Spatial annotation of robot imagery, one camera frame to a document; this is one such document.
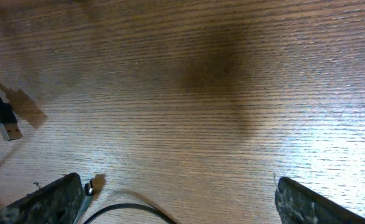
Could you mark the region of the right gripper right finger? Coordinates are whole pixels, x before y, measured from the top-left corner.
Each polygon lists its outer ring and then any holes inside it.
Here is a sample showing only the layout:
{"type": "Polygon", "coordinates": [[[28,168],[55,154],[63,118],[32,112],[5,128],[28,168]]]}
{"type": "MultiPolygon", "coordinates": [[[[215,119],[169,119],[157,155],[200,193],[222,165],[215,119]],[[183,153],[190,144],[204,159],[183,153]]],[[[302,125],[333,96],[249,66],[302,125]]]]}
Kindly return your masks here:
{"type": "Polygon", "coordinates": [[[275,206],[282,224],[365,224],[365,218],[289,177],[278,181],[275,206]]]}

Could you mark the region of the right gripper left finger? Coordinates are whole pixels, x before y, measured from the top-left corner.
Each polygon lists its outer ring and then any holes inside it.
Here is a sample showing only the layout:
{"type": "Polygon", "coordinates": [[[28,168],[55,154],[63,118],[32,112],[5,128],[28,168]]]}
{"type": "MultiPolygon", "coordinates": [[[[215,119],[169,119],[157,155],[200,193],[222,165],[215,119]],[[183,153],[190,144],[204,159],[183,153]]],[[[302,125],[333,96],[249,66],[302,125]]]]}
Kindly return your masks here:
{"type": "Polygon", "coordinates": [[[0,209],[0,224],[73,224],[83,200],[73,172],[0,209]]]}

